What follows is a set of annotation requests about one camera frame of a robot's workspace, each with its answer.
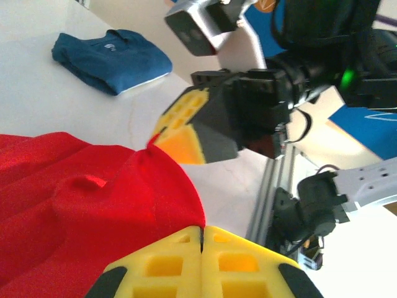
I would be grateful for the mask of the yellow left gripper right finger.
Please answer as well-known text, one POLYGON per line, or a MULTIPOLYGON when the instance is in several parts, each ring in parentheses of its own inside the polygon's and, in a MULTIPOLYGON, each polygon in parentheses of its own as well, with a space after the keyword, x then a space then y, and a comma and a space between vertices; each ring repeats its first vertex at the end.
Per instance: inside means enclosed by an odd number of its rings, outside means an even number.
POLYGON ((203 232, 202 297, 322 297, 298 263, 218 227, 203 232))

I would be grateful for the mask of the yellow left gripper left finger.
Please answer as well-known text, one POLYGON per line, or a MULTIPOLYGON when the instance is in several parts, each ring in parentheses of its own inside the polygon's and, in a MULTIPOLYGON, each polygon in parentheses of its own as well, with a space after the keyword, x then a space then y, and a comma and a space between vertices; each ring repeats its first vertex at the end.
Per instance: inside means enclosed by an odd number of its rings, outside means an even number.
POLYGON ((105 267, 86 297, 200 297, 202 229, 184 228, 105 267))

